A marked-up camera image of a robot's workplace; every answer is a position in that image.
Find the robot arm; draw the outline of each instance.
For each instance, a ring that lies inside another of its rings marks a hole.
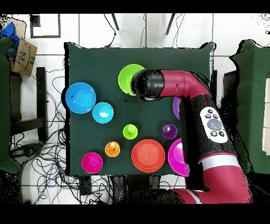
[[[249,203],[251,193],[207,86],[192,72],[144,69],[131,80],[143,101],[181,97],[184,149],[202,163],[204,191],[174,190],[185,203]]]

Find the purple cup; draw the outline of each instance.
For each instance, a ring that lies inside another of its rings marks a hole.
[[[177,135],[177,128],[173,124],[166,124],[162,128],[162,134],[166,139],[173,139]]]
[[[98,153],[87,153],[82,158],[82,168],[88,173],[97,173],[103,166],[103,160]]]
[[[180,120],[180,103],[181,100],[178,97],[175,97],[172,102],[173,113],[179,120]]]
[[[168,161],[173,171],[182,176],[189,176],[184,160],[182,139],[176,140],[168,152]]]

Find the small green cup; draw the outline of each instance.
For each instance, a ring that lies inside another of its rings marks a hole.
[[[131,79],[136,72],[143,69],[144,67],[138,64],[129,64],[120,71],[118,75],[118,85],[124,93],[129,94],[131,96],[136,95],[132,93],[130,88]]]
[[[137,137],[138,129],[135,125],[126,125],[123,129],[123,135],[126,139],[132,140]]]

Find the lime green bowl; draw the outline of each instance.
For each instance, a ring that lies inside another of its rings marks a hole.
[[[138,129],[135,125],[126,125],[123,129],[123,135],[126,139],[132,140],[137,137]]]
[[[131,79],[136,72],[143,69],[144,67],[138,64],[129,64],[120,71],[118,75],[118,85],[125,94],[129,94],[131,96],[136,95],[132,93],[130,88]]]

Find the blue bowl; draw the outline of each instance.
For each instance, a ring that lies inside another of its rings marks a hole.
[[[92,110],[93,118],[100,124],[108,123],[113,117],[113,108],[106,102],[99,102]]]
[[[65,101],[70,110],[77,114],[89,112],[95,106],[95,91],[84,82],[76,82],[69,86]]]

